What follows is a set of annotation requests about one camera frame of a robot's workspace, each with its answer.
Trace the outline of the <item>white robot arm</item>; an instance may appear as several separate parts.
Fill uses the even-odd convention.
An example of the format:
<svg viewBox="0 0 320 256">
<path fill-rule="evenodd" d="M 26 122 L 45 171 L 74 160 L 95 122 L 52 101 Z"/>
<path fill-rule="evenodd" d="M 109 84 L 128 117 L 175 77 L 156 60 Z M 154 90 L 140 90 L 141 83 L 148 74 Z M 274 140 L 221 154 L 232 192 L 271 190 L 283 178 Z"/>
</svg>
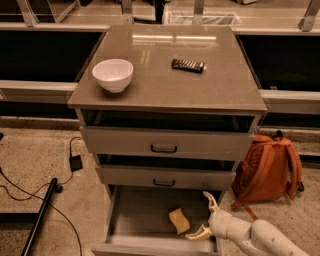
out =
<svg viewBox="0 0 320 256">
<path fill-rule="evenodd" d="M 270 222 L 244 221 L 222 210 L 209 192 L 204 191 L 203 195 L 211 213 L 208 226 L 201 225 L 197 232 L 186 234 L 188 240 L 202 241 L 212 236 L 229 240 L 247 256 L 310 256 Z"/>
</svg>

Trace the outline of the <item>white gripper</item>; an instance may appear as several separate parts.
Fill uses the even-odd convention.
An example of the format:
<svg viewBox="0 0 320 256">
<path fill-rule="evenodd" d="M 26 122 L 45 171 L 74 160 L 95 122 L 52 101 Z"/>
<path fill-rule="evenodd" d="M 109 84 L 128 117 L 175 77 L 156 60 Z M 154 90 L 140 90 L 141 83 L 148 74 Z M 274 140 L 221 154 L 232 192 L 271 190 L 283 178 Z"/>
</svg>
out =
<svg viewBox="0 0 320 256">
<path fill-rule="evenodd" d="M 203 241 L 209 239 L 212 234 L 230 241 L 244 241 L 250 238 L 250 222 L 234 217 L 224 210 L 218 210 L 219 206 L 209 192 L 204 191 L 203 195 L 208 199 L 208 209 L 212 213 L 208 220 L 209 227 L 201 225 L 195 233 L 186 234 L 188 240 Z"/>
</svg>

